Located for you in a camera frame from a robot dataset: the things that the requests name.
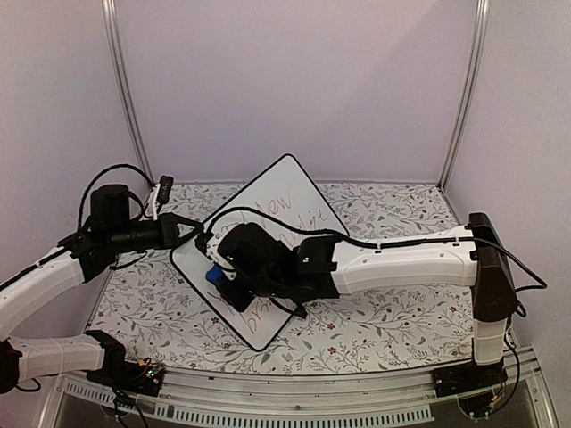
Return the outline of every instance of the black cable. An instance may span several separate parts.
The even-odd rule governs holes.
[[[91,180],[91,182],[87,186],[87,189],[85,190],[85,192],[81,196],[81,203],[79,204],[79,215],[78,215],[78,229],[77,229],[78,235],[79,235],[79,232],[81,231],[81,224],[82,224],[82,220],[83,220],[83,209],[84,209],[84,206],[86,203],[87,196],[89,195],[89,191],[95,185],[95,183],[97,182],[97,180],[99,178],[101,178],[102,176],[104,176],[108,172],[113,171],[115,169],[131,169],[131,170],[135,171],[137,174],[139,174],[141,177],[143,177],[145,179],[146,183],[149,185],[149,187],[153,187],[153,181],[151,181],[151,178],[149,178],[149,176],[147,176],[142,169],[140,169],[134,165],[131,165],[129,163],[118,163],[116,165],[111,165],[110,167],[103,169],[99,174],[97,174],[93,178],[93,180]]]
[[[511,390],[511,393],[508,395],[508,397],[505,400],[503,400],[498,407],[495,407],[492,410],[492,412],[490,413],[490,415],[495,415],[496,413],[498,413],[500,410],[502,410],[504,407],[506,407],[508,405],[509,401],[513,398],[514,394],[516,393],[517,386],[519,385],[519,378],[521,376],[521,363],[519,362],[519,355],[517,354],[516,348],[512,347],[509,344],[507,337],[504,336],[503,341],[506,344],[506,346],[508,347],[508,349],[511,350],[511,353],[514,354],[514,357],[516,359],[516,363],[517,363],[516,381],[514,383],[514,388],[513,388],[513,390]]]
[[[26,267],[25,269],[23,269],[20,273],[16,274],[15,276],[13,276],[12,278],[10,278],[8,281],[0,284],[0,292],[2,292],[3,290],[5,290],[6,288],[8,288],[10,285],[16,283],[17,281],[21,280],[24,276],[26,276],[27,274],[29,274],[30,272],[33,272],[34,270],[36,270],[38,267],[45,265],[45,263],[48,263],[50,261],[52,261],[53,259],[55,259],[56,257],[60,257],[64,252],[66,252],[67,250],[65,248],[62,248],[61,250],[58,250],[56,252],[54,252],[53,254],[50,254],[47,257],[44,257],[43,259],[41,259],[38,263],[34,264],[34,265],[30,265],[28,267]]]
[[[424,243],[455,243],[455,242],[484,243],[486,245],[489,245],[489,246],[495,248],[496,250],[498,250],[499,252],[501,252],[502,254],[507,256],[508,258],[510,258],[514,263],[516,263],[516,265],[518,265],[524,272],[526,272],[530,277],[532,277],[538,283],[538,285],[528,285],[525,287],[518,288],[518,289],[516,289],[516,292],[523,291],[523,290],[544,290],[547,288],[547,283],[545,281],[543,281],[537,274],[535,274],[535,272],[532,269],[527,267],[523,261],[518,259],[510,251],[506,250],[504,247],[502,247],[501,245],[499,245],[497,243],[494,243],[492,241],[488,241],[487,239],[478,238],[475,236],[458,236],[458,237],[450,237],[450,238],[418,238],[418,239],[410,239],[407,241],[396,241],[396,242],[391,242],[391,243],[367,243],[364,241],[360,241],[358,239],[351,238],[350,236],[342,234],[341,232],[338,232],[338,231],[333,230],[333,229],[303,230],[303,229],[300,229],[300,228],[297,228],[294,226],[290,226],[287,223],[284,223],[283,221],[278,220],[277,218],[273,218],[270,215],[266,214],[265,212],[256,210],[254,208],[241,207],[241,206],[232,207],[232,208],[229,208],[227,210],[223,210],[220,213],[218,213],[212,219],[211,223],[208,225],[208,228],[206,229],[206,234],[207,235],[211,234],[212,228],[214,227],[214,224],[218,220],[220,220],[222,217],[226,216],[227,214],[229,214],[231,212],[235,212],[235,211],[251,212],[251,213],[256,214],[262,218],[265,218],[266,220],[271,221],[271,222],[273,222],[279,226],[282,226],[283,228],[285,228],[291,232],[295,232],[295,233],[300,234],[300,235],[332,235],[333,237],[336,237],[336,238],[340,239],[341,241],[345,241],[345,242],[350,243],[352,245],[355,245],[357,247],[366,248],[369,250],[382,251],[382,250],[387,250],[387,249],[391,249],[391,248],[412,247],[412,246],[421,245]]]
[[[274,305],[276,305],[277,308],[282,309],[285,313],[290,314],[290,315],[297,315],[294,310],[291,310],[291,309],[285,307],[276,299],[269,298],[269,301],[271,301]]]
[[[527,309],[525,309],[524,304],[519,300],[517,301],[516,313],[522,318],[527,317]]]
[[[144,259],[146,257],[146,255],[149,253],[149,251],[144,250],[143,251],[143,255],[137,259],[131,260],[129,263],[125,263],[124,265],[118,265],[118,266],[109,266],[109,270],[121,270],[124,268],[128,268],[130,266],[133,266],[135,263],[138,263],[139,261],[141,261],[142,259]]]
[[[143,414],[143,411],[141,410],[141,407],[137,404],[137,402],[135,401],[135,399],[133,399],[132,397],[129,397],[129,395],[121,390],[118,390],[116,388],[113,388],[113,392],[115,393],[115,399],[113,400],[113,405],[115,407],[115,419],[117,420],[117,422],[119,422],[121,424],[121,426],[123,426],[124,428],[129,428],[128,425],[126,425],[123,421],[122,421],[122,417],[119,414],[119,403],[125,405],[125,406],[132,406],[137,413],[139,414],[139,417],[141,418],[141,421],[143,422],[143,426],[145,428],[149,428],[149,424],[146,422],[146,418],[145,415]]]
[[[22,388],[20,385],[16,385],[16,389],[21,392],[38,392],[42,389],[42,384],[34,377],[30,379],[33,383],[36,384],[36,388]]]
[[[376,244],[364,243],[363,241],[359,241],[358,239],[351,238],[350,236],[342,234],[341,232],[334,230],[334,229],[303,230],[303,229],[300,229],[298,227],[290,226],[287,223],[284,223],[283,221],[281,221],[277,218],[273,218],[269,214],[266,214],[265,212],[262,212],[262,211],[259,211],[259,210],[256,210],[256,209],[250,208],[250,207],[240,207],[240,206],[228,208],[227,210],[223,210],[223,211],[219,212],[212,219],[210,224],[208,225],[208,227],[206,229],[206,234],[209,235],[212,232],[212,228],[214,227],[214,224],[218,220],[220,220],[222,217],[226,216],[227,214],[229,214],[231,212],[236,212],[236,211],[251,212],[252,214],[256,214],[262,218],[265,218],[266,220],[271,221],[273,223],[276,223],[277,225],[282,226],[283,228],[289,230],[290,232],[294,232],[296,234],[307,235],[307,236],[332,235],[336,238],[339,238],[342,241],[346,241],[347,243],[351,243],[357,247],[368,248],[371,250],[378,248],[378,246]]]

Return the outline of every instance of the gray wall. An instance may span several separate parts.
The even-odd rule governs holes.
[[[155,173],[249,179],[284,152],[317,179],[436,182],[476,2],[117,2]]]
[[[99,2],[0,1],[0,282],[73,232],[79,199],[105,166],[135,156],[120,106]],[[127,179],[134,189],[141,182]],[[79,333],[94,281],[17,333]],[[0,425],[35,426],[43,396],[0,396]]]
[[[496,1],[490,14],[449,196],[463,218],[487,211],[506,247],[550,283],[521,295],[529,318],[517,333],[571,426],[571,3]]]

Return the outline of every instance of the floral tablecloth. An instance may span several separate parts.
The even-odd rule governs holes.
[[[165,211],[206,219],[241,186],[175,186]],[[456,226],[433,185],[342,183],[319,185],[319,190],[354,237],[417,235]],[[378,372],[471,357],[467,288],[384,288],[315,301],[308,311],[267,350],[255,352],[198,297],[170,264],[168,251],[149,251],[143,261],[112,275],[90,328],[117,338],[132,359],[244,374]]]

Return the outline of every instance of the small whiteboard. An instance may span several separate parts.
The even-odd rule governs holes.
[[[348,234],[347,229],[311,181],[297,159],[286,154],[259,174],[249,185],[222,205],[205,222],[221,210],[247,206],[263,211],[289,225],[304,230],[334,229]],[[226,234],[241,223],[254,222],[289,248],[305,237],[285,230],[250,212],[232,212],[216,222],[214,234]],[[201,298],[253,350],[265,350],[291,317],[268,299],[254,299],[245,312],[239,313],[219,295],[216,287],[206,281],[212,262],[194,246],[194,239],[170,253],[170,260]]]

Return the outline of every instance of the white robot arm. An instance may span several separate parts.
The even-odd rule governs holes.
[[[503,247],[485,214],[471,214],[466,226],[405,238],[357,241],[335,231],[318,231],[314,235],[321,235],[304,239],[292,250],[254,223],[238,225],[225,235],[214,234],[211,225],[196,246],[214,262],[207,280],[236,310],[244,311],[255,296],[281,298],[296,303],[294,314],[305,317],[302,304],[307,301],[372,288],[466,286],[473,298],[473,361],[463,373],[434,371],[435,382],[450,385],[453,379],[455,386],[441,391],[445,395],[506,377],[503,337],[517,310],[517,297]],[[459,384],[462,377],[467,380]]]
[[[150,203],[162,205],[169,199],[172,178],[163,177]],[[119,254],[179,246],[194,233],[179,236],[178,224],[202,225],[172,213],[139,221],[130,218],[125,185],[105,185],[91,195],[91,215],[86,225],[68,236],[41,260],[0,284],[0,393],[18,383],[42,375],[71,370],[90,371],[99,383],[127,391],[158,392],[160,378],[140,377],[133,384],[134,363],[125,362],[125,348],[110,335],[92,331],[75,337],[21,339],[14,329],[27,317],[63,292],[88,283],[117,261]]]

